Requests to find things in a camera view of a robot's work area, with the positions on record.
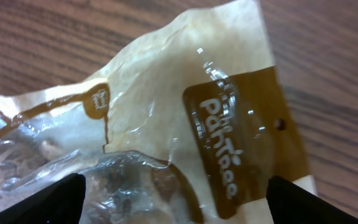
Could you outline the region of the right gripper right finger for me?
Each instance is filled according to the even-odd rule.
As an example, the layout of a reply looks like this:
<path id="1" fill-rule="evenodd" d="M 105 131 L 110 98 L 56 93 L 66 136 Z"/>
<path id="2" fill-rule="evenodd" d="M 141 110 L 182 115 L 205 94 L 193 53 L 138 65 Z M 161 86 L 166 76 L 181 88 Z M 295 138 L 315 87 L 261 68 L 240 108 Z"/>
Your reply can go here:
<path id="1" fill-rule="evenodd" d="M 279 176 L 268 180 L 266 198 L 274 224 L 358 224 L 358 218 Z"/>

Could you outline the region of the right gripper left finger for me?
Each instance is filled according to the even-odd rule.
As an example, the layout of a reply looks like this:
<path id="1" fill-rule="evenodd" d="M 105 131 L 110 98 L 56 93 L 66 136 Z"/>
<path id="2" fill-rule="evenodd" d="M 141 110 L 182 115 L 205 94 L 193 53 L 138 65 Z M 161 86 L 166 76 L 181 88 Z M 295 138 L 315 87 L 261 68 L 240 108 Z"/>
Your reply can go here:
<path id="1" fill-rule="evenodd" d="M 0 224 L 79 224 L 86 177 L 72 173 L 0 212 Z"/>

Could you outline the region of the beige dog bone treat bag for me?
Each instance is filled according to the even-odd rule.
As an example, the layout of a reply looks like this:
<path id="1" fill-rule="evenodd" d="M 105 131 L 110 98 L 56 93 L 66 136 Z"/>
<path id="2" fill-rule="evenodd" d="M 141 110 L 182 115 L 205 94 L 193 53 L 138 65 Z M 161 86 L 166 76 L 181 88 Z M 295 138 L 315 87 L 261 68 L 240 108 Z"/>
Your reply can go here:
<path id="1" fill-rule="evenodd" d="M 259 2 L 187 10 L 82 82 L 0 95 L 0 212 L 72 173 L 79 223 L 272 223 L 274 176 L 316 195 Z"/>

